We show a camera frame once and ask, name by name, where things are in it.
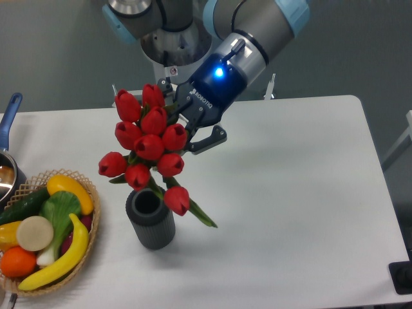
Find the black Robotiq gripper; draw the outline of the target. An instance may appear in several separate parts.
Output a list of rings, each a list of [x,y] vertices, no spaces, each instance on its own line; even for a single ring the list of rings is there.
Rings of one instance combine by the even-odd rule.
[[[178,87],[170,79],[159,79],[157,82],[164,98],[174,99],[175,96],[177,106],[173,113],[183,115],[190,124],[195,123],[196,128],[217,124],[222,114],[247,86],[244,74],[234,65],[225,64],[222,60],[222,55],[213,53]],[[198,155],[226,140],[226,130],[215,125],[208,137],[188,142],[183,151]]]

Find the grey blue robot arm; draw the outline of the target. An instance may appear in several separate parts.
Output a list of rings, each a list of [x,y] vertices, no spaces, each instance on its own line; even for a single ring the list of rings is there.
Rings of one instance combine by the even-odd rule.
[[[102,12],[122,41],[140,43],[194,154],[226,140],[224,112],[310,16],[306,1],[107,1]]]

